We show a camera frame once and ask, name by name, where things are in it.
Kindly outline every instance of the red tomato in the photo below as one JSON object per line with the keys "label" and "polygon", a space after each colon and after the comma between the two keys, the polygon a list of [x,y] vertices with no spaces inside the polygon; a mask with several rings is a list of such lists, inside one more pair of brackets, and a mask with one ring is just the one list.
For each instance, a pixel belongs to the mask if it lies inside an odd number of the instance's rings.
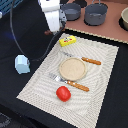
{"label": "red tomato", "polygon": [[57,95],[58,98],[59,98],[60,100],[62,100],[63,102],[68,101],[68,100],[70,99],[70,97],[71,97],[70,91],[69,91],[68,88],[65,87],[65,86],[59,87],[59,88],[57,89],[57,91],[56,91],[56,95]]}

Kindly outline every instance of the plate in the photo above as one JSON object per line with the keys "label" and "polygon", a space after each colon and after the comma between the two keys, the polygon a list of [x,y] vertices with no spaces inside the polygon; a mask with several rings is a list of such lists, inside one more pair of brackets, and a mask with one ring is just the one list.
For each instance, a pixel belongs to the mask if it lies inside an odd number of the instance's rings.
{"label": "plate", "polygon": [[79,58],[68,58],[59,65],[61,76],[66,80],[77,81],[87,73],[86,63]]}

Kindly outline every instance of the striped placemat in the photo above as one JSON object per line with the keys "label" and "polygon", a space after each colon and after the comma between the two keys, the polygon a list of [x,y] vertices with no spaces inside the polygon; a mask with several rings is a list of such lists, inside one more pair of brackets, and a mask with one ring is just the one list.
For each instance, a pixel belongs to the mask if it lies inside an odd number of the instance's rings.
{"label": "striped placemat", "polygon": [[[69,36],[71,35],[64,33],[60,39]],[[79,37],[76,39],[76,43],[65,47],[61,47],[58,41],[17,98],[78,128],[94,128],[118,47]],[[101,65],[85,62],[88,72],[83,79],[77,81],[77,83],[89,87],[89,92],[56,82],[48,77],[49,72],[60,76],[59,64],[68,58],[60,51],[101,61]],[[70,90],[71,99],[69,101],[62,102],[57,98],[56,90],[60,86],[66,86]]]}

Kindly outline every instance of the fork handle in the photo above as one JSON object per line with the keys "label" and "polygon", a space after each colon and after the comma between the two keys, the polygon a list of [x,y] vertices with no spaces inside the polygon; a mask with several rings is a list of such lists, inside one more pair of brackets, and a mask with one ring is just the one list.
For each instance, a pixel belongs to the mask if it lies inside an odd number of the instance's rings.
{"label": "fork handle", "polygon": [[69,80],[67,81],[67,84],[69,84],[69,85],[71,85],[71,86],[73,86],[73,87],[76,87],[76,88],[78,88],[78,89],[81,89],[81,90],[83,90],[83,91],[86,91],[86,92],[89,91],[89,88],[88,88],[88,87],[85,87],[85,86],[83,86],[83,85],[77,84],[77,83],[72,82],[72,81],[69,81]]}
{"label": "fork handle", "polygon": [[88,59],[88,58],[85,58],[85,57],[82,57],[81,59],[82,59],[83,61],[86,61],[86,62],[89,62],[89,63],[101,65],[101,62],[100,62],[100,61],[97,61],[97,60],[92,60],[92,59]]}

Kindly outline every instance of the sponge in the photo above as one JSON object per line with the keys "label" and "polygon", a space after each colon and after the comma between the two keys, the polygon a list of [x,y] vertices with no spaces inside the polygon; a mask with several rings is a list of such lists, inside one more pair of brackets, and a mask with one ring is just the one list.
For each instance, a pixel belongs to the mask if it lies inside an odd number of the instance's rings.
{"label": "sponge", "polygon": [[75,38],[75,36],[69,36],[67,38],[59,40],[59,42],[60,42],[60,45],[63,47],[63,46],[75,43],[76,42],[76,38]]}

